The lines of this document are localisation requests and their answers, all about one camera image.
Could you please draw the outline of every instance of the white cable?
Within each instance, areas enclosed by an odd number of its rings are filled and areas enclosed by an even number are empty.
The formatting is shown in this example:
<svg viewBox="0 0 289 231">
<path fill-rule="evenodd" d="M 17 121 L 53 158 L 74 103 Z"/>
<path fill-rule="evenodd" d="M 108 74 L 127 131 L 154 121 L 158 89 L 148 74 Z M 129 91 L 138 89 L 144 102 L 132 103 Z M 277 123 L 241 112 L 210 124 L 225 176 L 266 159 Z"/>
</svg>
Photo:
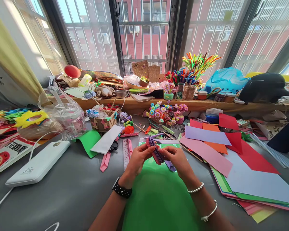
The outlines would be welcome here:
<svg viewBox="0 0 289 231">
<path fill-rule="evenodd" d="M 124 104 L 125 104 L 125 98 L 128 96 L 128 94 L 124 97 L 124 100 L 123 100 L 123 105 L 122 105 L 122 107 L 121 107 L 121 110 L 120 110 L 120 116 L 119 116 L 119 126 L 120 126 L 120 120 L 121 120 L 121 113 L 122 113 L 122 108 L 123 108 L 123 106 L 124 106 Z"/>
<path fill-rule="evenodd" d="M 46 135 L 48 135 L 48 134 L 50 134 L 50 133 L 53 133 L 53 132 L 57 132 L 57 131 L 52 131 L 52 132 L 46 133 L 45 135 L 43 135 L 41 138 L 39 138 L 39 139 L 34 143 L 34 145 L 33 145 L 33 147 L 32 147 L 32 151 L 31 151 L 31 153 L 30 153 L 30 157 L 29 157 L 28 162 L 32 159 L 32 154 L 33 154 L 35 145 L 36 145 L 44 136 L 46 136 Z M 11 189 L 7 192 L 7 194 L 1 199 L 0 205 L 1 205 L 2 202 L 5 200 L 5 198 L 7 198 L 7 196 L 11 193 L 11 191 L 12 191 L 13 189 L 14 189 L 14 188 L 11 188 Z M 56 227 L 56 229 L 55 229 L 54 231 L 56 231 L 57 228 L 59 227 L 59 222 L 57 222 L 57 223 L 55 223 L 55 224 L 58 224 L 58 226 Z"/>
</svg>

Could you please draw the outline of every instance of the hand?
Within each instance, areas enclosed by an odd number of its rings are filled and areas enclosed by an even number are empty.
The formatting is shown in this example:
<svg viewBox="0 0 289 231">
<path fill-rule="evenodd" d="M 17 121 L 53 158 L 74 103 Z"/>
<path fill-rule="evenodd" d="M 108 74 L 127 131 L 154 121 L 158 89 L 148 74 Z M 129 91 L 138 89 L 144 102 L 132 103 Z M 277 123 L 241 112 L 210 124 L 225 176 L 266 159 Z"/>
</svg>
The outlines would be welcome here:
<svg viewBox="0 0 289 231">
<path fill-rule="evenodd" d="M 158 151 L 175 166 L 179 177 L 184 181 L 189 190 L 192 190 L 195 187 L 197 188 L 201 185 L 181 148 L 167 146 L 163 149 L 159 149 Z"/>
<path fill-rule="evenodd" d="M 135 177 L 141 172 L 144 162 L 152 156 L 155 148 L 156 146 L 148 148 L 146 144 L 134 148 L 126 170 L 119 180 L 120 186 L 132 188 Z"/>
</svg>

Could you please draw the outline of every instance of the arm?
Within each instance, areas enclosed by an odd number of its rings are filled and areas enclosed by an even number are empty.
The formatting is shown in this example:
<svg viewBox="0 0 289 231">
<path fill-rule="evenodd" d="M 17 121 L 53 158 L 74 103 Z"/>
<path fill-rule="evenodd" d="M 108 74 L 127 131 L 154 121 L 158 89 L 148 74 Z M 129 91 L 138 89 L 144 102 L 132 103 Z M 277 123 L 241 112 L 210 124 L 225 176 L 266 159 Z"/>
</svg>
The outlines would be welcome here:
<svg viewBox="0 0 289 231">
<path fill-rule="evenodd" d="M 194 190 L 201 185 L 200 180 L 195 176 L 182 149 L 167 146 L 164 149 L 159 149 L 159 152 L 172 162 L 178 171 L 179 177 L 183 180 L 189 191 Z M 203 187 L 198 192 L 191 193 L 190 195 L 195 204 L 195 207 L 202 217 L 208 216 L 214 210 L 216 204 L 205 187 Z M 219 209 L 217 209 L 215 213 L 209 217 L 207 224 L 210 230 L 235 230 L 232 224 L 219 211 Z"/>
<path fill-rule="evenodd" d="M 141 172 L 144 162 L 152 156 L 154 149 L 155 146 L 147 148 L 143 144 L 133 150 L 129 164 L 118 182 L 121 187 L 132 188 L 135 177 Z M 126 202 L 127 199 L 113 191 L 88 231 L 116 230 Z"/>
</svg>

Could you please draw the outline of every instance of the pearl bracelet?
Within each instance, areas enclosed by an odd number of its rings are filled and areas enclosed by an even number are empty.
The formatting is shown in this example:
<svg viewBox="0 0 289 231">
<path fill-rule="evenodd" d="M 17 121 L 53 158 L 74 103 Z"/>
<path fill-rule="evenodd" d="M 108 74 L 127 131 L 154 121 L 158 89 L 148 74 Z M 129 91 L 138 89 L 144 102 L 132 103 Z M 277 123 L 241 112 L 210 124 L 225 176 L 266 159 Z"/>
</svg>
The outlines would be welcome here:
<svg viewBox="0 0 289 231">
<path fill-rule="evenodd" d="M 215 204 L 216 204 L 214 210 L 213 210 L 213 211 L 212 211 L 208 216 L 204 216 L 204 217 L 202 217 L 202 218 L 201 218 L 202 221 L 204 221 L 204 222 L 209 221 L 209 217 L 210 217 L 210 216 L 211 216 L 211 215 L 216 211 L 216 209 L 217 209 L 217 201 L 214 200 L 214 202 L 215 202 Z"/>
<path fill-rule="evenodd" d="M 205 184 L 203 182 L 201 182 L 201 186 L 200 187 L 198 187 L 198 188 L 196 188 L 196 189 L 194 189 L 192 191 L 188 191 L 188 193 L 196 193 L 196 192 L 200 191 L 200 189 L 202 189 L 204 187 L 204 185 Z"/>
</svg>

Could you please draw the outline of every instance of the black smartwatch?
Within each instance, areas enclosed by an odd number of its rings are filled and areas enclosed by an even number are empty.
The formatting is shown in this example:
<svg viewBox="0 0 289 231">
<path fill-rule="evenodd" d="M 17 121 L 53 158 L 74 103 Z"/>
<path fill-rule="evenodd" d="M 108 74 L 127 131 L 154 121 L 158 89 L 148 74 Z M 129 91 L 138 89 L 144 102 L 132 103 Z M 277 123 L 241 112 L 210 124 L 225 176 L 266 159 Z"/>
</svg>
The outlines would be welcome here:
<svg viewBox="0 0 289 231">
<path fill-rule="evenodd" d="M 124 198 L 128 199 L 131 196 L 133 190 L 121 187 L 118 184 L 119 179 L 120 178 L 118 177 L 118 179 L 116 180 L 115 184 L 112 187 L 112 190 L 115 191 L 117 194 L 119 194 L 121 197 L 124 197 Z"/>
</svg>

